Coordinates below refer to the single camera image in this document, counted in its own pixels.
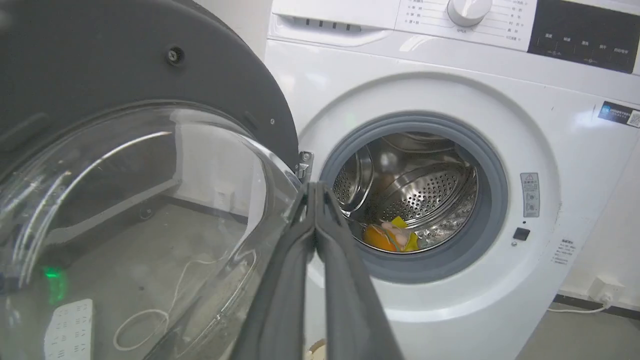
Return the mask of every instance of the sticker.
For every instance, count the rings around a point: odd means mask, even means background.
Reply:
[[[573,244],[573,241],[562,239],[551,261],[559,265],[569,265],[569,260],[574,253],[575,245]]]
[[[605,101],[600,108],[598,117],[601,119],[617,122],[619,124],[640,127],[640,111]]]
[[[537,172],[523,172],[520,174],[522,182],[522,198],[524,200],[524,217],[537,218],[540,216],[540,182]]]

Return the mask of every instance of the orange object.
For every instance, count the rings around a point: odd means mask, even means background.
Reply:
[[[402,251],[398,245],[395,236],[390,231],[383,229],[382,226],[369,225],[364,231],[362,240],[380,250],[399,252]]]

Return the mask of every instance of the washing machine door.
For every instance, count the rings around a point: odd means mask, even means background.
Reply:
[[[192,2],[0,7],[0,358],[216,359],[300,183],[287,103]]]

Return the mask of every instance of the power strip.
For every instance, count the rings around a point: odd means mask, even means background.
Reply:
[[[91,360],[92,348],[93,300],[55,309],[44,335],[45,360]]]

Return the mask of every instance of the stainless steel drum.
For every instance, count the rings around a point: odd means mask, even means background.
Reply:
[[[467,223],[476,205],[477,179],[452,141],[399,133],[369,143],[348,159],[333,190],[357,240],[362,241],[367,225],[401,217],[418,235],[418,251],[425,251]]]
[[[333,192],[347,217],[362,207],[372,180],[371,154],[365,146],[345,162],[333,183]]]

